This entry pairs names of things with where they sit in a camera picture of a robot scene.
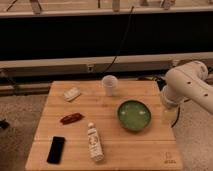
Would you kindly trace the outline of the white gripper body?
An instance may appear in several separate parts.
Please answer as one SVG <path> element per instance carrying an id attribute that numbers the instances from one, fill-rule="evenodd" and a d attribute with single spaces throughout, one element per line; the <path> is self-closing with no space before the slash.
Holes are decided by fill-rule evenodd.
<path id="1" fill-rule="evenodd" d="M 162 109 L 162 115 L 161 115 L 162 123 L 173 124 L 177 118 L 177 111 L 178 111 L 177 107 L 174 107 L 174 108 L 164 107 Z"/>

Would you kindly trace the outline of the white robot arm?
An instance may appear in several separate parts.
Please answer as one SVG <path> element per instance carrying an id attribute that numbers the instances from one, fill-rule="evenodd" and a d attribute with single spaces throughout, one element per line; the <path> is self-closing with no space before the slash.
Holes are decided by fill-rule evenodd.
<path id="1" fill-rule="evenodd" d="M 163 124 L 175 121 L 178 107 L 184 98 L 194 101 L 213 114 L 213 86 L 205 82 L 207 77 L 208 68 L 200 61 L 176 66 L 165 74 L 166 85 L 160 92 Z"/>

